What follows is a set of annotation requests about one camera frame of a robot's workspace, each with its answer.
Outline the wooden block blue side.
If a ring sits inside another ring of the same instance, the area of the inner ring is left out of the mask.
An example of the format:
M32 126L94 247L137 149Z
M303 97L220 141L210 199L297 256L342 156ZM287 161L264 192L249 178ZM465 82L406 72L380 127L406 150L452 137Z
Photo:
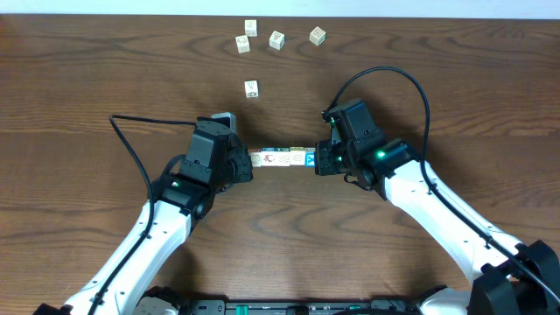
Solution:
M253 167L261 167L262 166L262 152L257 149L251 149L248 151L251 164Z

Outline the wooden block red picture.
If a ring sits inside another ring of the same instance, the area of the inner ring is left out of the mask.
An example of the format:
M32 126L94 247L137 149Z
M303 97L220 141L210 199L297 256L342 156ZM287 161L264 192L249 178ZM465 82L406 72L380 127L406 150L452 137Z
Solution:
M277 165L277 151L275 148L262 148L260 155L261 166Z

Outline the blue top wooden block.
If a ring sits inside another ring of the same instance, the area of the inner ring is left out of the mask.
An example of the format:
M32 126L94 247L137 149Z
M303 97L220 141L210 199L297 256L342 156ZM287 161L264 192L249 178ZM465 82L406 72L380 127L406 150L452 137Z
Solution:
M305 167L314 167L315 166L315 149L314 148L306 148L305 149L304 166Z

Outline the plain cream wooden block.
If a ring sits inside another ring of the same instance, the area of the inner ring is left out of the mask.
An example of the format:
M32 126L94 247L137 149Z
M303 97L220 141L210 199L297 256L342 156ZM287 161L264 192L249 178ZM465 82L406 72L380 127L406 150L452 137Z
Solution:
M291 151L289 148L275 148L276 153L276 166L290 166L291 165Z

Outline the wooden block teal side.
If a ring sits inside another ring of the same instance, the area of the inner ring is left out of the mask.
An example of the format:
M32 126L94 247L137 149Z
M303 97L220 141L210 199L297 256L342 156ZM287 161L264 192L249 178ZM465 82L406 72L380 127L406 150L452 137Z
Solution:
M290 165L305 166L306 151L304 147L290 147Z

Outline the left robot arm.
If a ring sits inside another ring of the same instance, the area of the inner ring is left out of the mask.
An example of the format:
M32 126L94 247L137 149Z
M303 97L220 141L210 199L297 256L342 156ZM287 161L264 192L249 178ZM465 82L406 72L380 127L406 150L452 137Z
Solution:
M249 151L231 113L200 117L185 154L147 178L147 201L126 238L98 273L61 307L38 314L131 314L164 262L211 210L215 197L253 178Z

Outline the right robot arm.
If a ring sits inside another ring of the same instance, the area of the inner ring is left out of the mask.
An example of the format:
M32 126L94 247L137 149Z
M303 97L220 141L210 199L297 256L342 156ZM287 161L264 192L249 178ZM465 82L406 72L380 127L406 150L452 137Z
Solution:
M557 314L559 259L543 241L524 244L496 227L440 180L406 142L365 136L319 141L318 175L342 174L411 216L449 254L471 285L444 287L416 302L421 314Z

